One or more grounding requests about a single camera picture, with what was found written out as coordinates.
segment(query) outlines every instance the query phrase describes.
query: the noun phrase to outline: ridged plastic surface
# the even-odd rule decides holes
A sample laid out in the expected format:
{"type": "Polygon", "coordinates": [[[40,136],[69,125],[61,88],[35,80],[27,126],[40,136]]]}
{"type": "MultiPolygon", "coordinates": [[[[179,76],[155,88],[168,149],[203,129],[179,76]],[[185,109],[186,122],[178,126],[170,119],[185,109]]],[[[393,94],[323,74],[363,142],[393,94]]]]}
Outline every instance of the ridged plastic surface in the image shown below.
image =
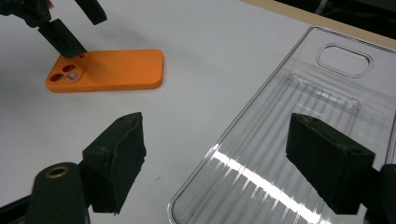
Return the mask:
{"type": "Polygon", "coordinates": [[[394,157],[395,73],[394,51],[310,28],[172,199],[171,223],[362,223],[363,206],[334,214],[286,158],[290,114],[371,149],[378,169],[394,157]]]}

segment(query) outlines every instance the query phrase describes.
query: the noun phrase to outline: orange phone case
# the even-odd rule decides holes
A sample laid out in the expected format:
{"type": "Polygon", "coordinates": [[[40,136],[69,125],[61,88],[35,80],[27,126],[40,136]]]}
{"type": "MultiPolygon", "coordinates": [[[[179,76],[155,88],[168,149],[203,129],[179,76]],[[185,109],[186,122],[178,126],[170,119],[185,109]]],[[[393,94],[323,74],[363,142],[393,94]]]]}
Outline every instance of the orange phone case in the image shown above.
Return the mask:
{"type": "Polygon", "coordinates": [[[163,53],[158,49],[89,51],[60,56],[46,79],[53,92],[155,89],[163,83],[163,53]]]}

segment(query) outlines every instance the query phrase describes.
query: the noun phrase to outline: white tabletop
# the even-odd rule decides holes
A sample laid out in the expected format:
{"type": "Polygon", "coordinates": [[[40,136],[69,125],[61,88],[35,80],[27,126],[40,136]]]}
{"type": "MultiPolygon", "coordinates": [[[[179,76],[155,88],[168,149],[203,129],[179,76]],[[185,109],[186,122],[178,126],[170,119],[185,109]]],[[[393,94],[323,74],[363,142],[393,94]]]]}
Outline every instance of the white tabletop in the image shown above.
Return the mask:
{"type": "Polygon", "coordinates": [[[74,1],[52,1],[88,50],[161,49],[149,91],[52,93],[59,53],[14,16],[0,20],[0,206],[30,194],[35,175],[81,151],[116,118],[141,111],[146,162],[118,216],[93,224],[169,223],[167,205],[309,24],[233,1],[100,1],[93,26],[74,1]]]}

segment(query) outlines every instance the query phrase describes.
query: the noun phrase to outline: oval handle hole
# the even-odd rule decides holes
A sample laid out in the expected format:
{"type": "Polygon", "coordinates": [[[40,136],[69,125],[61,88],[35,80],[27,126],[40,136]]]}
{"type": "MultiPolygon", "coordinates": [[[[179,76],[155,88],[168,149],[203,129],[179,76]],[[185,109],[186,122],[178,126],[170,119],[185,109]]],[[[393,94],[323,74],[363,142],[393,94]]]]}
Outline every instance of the oval handle hole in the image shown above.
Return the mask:
{"type": "Polygon", "coordinates": [[[346,77],[362,77],[372,65],[370,56],[336,45],[322,48],[317,56],[318,64],[346,77]]]}

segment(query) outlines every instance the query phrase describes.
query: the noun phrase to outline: white table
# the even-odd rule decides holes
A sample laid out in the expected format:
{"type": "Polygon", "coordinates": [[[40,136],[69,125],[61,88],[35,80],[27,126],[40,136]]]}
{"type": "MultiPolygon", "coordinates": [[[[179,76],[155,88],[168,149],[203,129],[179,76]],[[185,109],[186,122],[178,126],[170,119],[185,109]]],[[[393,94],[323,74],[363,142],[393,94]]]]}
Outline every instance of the white table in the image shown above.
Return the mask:
{"type": "Polygon", "coordinates": [[[169,223],[167,205],[309,24],[233,1],[100,1],[93,26],[74,1],[53,0],[88,50],[161,49],[164,79],[150,91],[52,93],[58,52],[14,16],[0,21],[0,206],[30,194],[35,175],[81,151],[111,122],[141,111],[146,162],[118,216],[93,224],[169,223]]]}

